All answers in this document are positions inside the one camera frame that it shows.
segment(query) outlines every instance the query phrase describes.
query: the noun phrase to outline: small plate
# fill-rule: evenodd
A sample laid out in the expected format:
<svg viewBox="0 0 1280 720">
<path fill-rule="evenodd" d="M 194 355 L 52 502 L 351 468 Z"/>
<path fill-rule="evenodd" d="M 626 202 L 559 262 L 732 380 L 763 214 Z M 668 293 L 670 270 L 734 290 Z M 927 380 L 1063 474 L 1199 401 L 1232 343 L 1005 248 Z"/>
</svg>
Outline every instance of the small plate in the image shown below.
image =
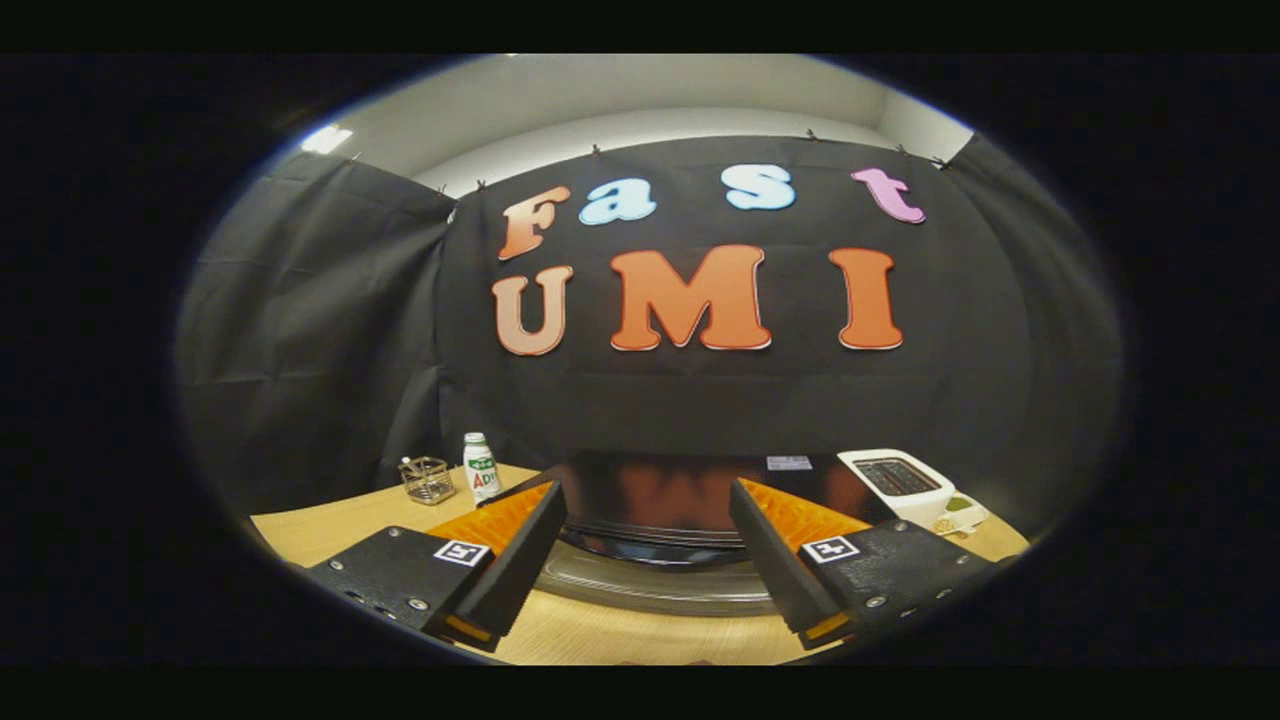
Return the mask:
<svg viewBox="0 0 1280 720">
<path fill-rule="evenodd" d="M 948 536 L 951 533 L 973 533 L 977 525 L 982 524 L 987 518 L 991 518 L 991 511 L 983 507 L 980 502 L 959 491 L 951 496 L 951 501 L 948 501 L 947 505 L 956 498 L 968 502 L 969 507 L 943 511 L 942 516 L 933 521 L 934 533 L 940 536 Z"/>
</svg>

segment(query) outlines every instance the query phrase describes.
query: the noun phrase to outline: ceiling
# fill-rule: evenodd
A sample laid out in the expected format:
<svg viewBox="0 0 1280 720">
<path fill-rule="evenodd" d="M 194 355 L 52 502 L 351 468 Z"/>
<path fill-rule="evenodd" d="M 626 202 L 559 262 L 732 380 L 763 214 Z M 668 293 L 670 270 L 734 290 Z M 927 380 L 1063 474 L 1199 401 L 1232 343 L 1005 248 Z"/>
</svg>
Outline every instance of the ceiling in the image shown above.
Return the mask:
<svg viewBox="0 0 1280 720">
<path fill-rule="evenodd" d="M 876 128 L 888 91 L 803 55 L 492 55 L 358 106 L 338 154 L 413 177 L 571 120 L 663 108 L 781 110 Z"/>
</svg>

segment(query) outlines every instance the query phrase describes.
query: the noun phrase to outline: orange letter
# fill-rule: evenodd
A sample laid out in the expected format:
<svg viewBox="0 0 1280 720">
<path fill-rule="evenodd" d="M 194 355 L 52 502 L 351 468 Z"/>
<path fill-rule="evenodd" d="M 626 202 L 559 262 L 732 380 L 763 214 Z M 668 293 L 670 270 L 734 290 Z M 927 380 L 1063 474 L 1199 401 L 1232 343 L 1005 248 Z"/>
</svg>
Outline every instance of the orange letter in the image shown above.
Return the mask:
<svg viewBox="0 0 1280 720">
<path fill-rule="evenodd" d="M 762 350 L 773 336 L 760 327 L 755 300 L 755 266 L 764 251 L 750 245 L 713 247 L 685 284 L 662 252 L 641 250 L 609 263 L 622 275 L 622 328 L 613 336 L 617 350 L 653 350 L 662 336 L 649 327 L 653 309 L 676 347 L 689 345 L 707 307 L 712 322 L 701 334 L 712 350 Z"/>
<path fill-rule="evenodd" d="M 849 293 L 849 324 L 840 331 L 840 343 L 852 350 L 893 350 L 902 345 L 902 331 L 893 325 L 886 277 L 893 259 L 856 247 L 832 250 L 827 258 L 845 272 Z"/>
<path fill-rule="evenodd" d="M 506 278 L 493 283 L 498 299 L 498 342 L 515 355 L 545 355 L 564 337 L 564 283 L 573 268 L 547 268 L 534 278 L 543 286 L 543 329 L 526 333 L 520 323 L 520 296 L 529 284 L 525 278 Z"/>
<path fill-rule="evenodd" d="M 568 188 L 559 186 L 503 210 L 502 217 L 507 218 L 507 245 L 498 251 L 498 259 L 511 260 L 541 245 L 543 236 L 534 231 L 544 231 L 556 222 L 556 206 L 549 202 L 566 200 Z"/>
</svg>

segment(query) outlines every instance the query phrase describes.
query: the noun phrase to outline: letter m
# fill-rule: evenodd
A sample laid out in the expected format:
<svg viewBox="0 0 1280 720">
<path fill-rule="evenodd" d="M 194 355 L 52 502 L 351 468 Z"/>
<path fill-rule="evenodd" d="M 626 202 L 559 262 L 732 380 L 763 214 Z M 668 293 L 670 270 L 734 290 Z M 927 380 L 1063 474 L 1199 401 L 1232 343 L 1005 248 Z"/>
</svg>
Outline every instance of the letter m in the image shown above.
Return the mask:
<svg viewBox="0 0 1280 720">
<path fill-rule="evenodd" d="M 662 336 L 649 325 L 650 310 L 676 347 L 689 345 L 703 314 L 710 323 L 700 340 L 712 350 L 762 350 L 773 336 L 760 325 L 755 268 L 764 251 L 750 245 L 713 247 L 687 284 L 655 250 L 618 255 L 609 263 L 622 275 L 622 327 L 617 350 L 653 350 Z"/>
</svg>

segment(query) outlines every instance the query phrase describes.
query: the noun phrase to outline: letter s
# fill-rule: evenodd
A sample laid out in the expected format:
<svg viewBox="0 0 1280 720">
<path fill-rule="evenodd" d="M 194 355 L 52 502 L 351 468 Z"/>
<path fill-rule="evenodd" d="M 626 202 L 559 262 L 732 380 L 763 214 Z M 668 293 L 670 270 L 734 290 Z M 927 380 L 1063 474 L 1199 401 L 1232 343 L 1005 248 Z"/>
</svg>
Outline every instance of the letter s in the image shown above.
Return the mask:
<svg viewBox="0 0 1280 720">
<path fill-rule="evenodd" d="M 791 173 L 777 165 L 733 165 L 721 173 L 721 182 L 733 188 L 724 199 L 739 210 L 778 210 L 796 199 L 787 184 Z"/>
</svg>

